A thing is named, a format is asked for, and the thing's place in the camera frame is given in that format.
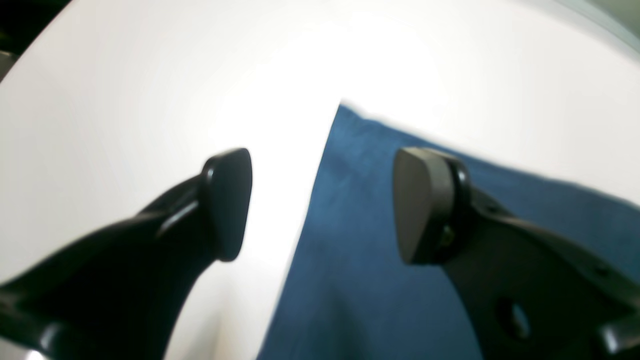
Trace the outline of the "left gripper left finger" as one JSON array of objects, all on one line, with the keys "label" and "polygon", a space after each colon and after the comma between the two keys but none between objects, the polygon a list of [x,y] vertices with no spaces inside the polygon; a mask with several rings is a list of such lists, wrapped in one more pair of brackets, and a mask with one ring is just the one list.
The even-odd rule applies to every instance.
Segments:
[{"label": "left gripper left finger", "polygon": [[252,185],[246,148],[218,153],[134,216],[3,283],[2,341],[50,360],[162,360],[198,278],[238,257]]}]

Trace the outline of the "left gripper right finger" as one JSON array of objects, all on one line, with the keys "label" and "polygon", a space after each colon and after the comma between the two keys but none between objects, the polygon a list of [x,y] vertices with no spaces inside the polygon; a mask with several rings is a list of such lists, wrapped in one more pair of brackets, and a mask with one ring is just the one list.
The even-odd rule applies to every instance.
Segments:
[{"label": "left gripper right finger", "polygon": [[639,286],[517,218],[473,186],[457,157],[398,149],[392,200],[400,257],[445,272],[485,360],[639,358]]}]

